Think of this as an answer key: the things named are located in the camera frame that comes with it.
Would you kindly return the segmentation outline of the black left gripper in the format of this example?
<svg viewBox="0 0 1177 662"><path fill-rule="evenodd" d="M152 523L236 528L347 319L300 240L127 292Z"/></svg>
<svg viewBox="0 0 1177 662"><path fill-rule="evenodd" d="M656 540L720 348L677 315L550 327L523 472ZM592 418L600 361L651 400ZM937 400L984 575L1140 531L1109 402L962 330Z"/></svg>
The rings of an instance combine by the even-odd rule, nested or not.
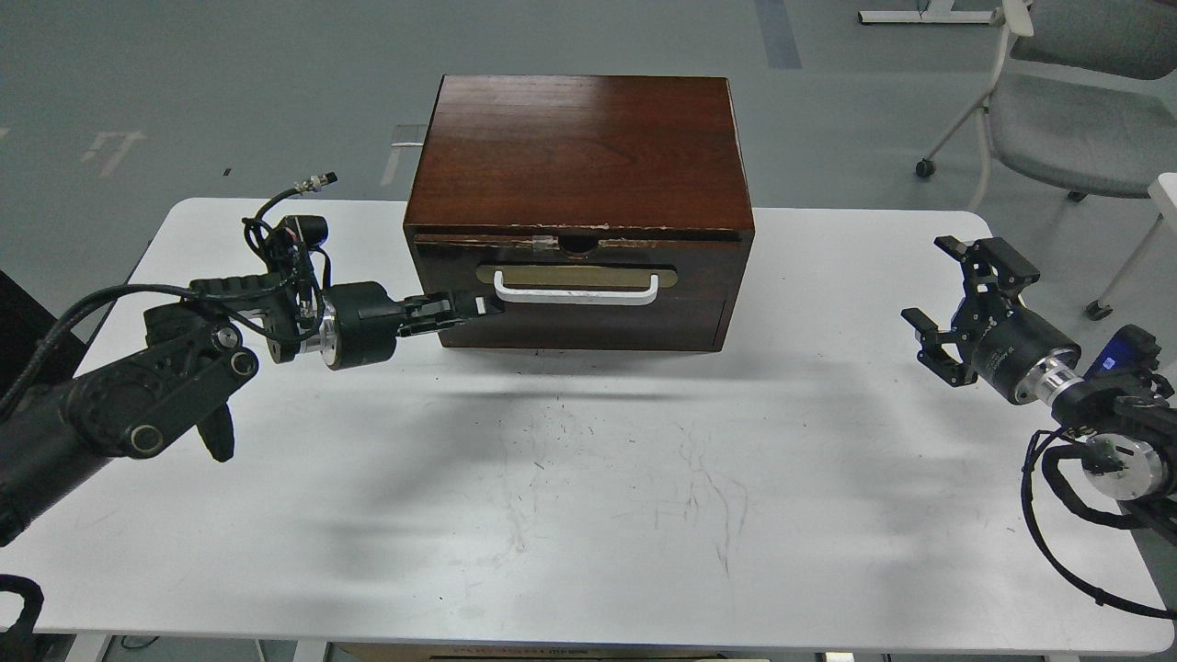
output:
<svg viewBox="0 0 1177 662"><path fill-rule="evenodd" d="M440 291L395 302L379 282L328 287L322 360L332 371L390 360L399 337L438 335L472 320L505 313L493 294Z"/></svg>

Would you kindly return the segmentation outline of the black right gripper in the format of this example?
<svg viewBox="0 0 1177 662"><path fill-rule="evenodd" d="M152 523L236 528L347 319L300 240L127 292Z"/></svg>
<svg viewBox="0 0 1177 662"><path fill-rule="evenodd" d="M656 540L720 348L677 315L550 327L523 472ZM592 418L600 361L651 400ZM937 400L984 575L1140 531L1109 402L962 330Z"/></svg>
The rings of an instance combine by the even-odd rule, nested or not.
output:
<svg viewBox="0 0 1177 662"><path fill-rule="evenodd" d="M964 297L949 331L920 309L902 310L920 343L917 360L950 386L975 384L978 375L1009 403L1051 405L1078 380L1080 345L1022 305L1039 269L1000 237L967 244L942 236L933 244L959 263Z"/></svg>

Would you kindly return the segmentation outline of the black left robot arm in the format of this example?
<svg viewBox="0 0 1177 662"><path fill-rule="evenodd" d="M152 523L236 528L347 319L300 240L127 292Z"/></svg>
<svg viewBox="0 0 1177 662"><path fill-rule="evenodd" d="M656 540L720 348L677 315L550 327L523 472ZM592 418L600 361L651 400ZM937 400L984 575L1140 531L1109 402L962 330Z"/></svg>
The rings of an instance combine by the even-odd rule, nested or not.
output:
<svg viewBox="0 0 1177 662"><path fill-rule="evenodd" d="M315 353L340 371L390 360L403 337L503 313L498 297L470 291L395 302L379 282L332 284L331 269L313 264L327 239L327 221L286 216L270 225L265 216L335 179L332 172L308 177L244 218L244 239L262 260L264 273L193 280L185 287L106 287L77 302L47 331L4 393L4 544L109 461L157 457L189 430L197 430L214 461L231 461L228 400L260 368L244 330L262 336L274 363ZM77 323L140 292L173 297L144 311L142 350L72 380L33 386L49 352Z"/></svg>

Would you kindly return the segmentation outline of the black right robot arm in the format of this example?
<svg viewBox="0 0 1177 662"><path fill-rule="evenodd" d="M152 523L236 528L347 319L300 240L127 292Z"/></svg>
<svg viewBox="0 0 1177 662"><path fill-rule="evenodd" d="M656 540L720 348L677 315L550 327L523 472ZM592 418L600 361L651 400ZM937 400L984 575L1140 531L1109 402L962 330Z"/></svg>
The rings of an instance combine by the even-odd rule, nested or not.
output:
<svg viewBox="0 0 1177 662"><path fill-rule="evenodd" d="M1022 302L1022 290L1040 278L1025 256L999 237L935 244L960 265L964 296L946 330L916 307L902 311L920 364L953 388L985 380L1013 405L1043 403L1078 436L1044 462L1068 510L1173 542L1173 388L1157 372L1156 338L1123 326L1079 375L1080 345Z"/></svg>

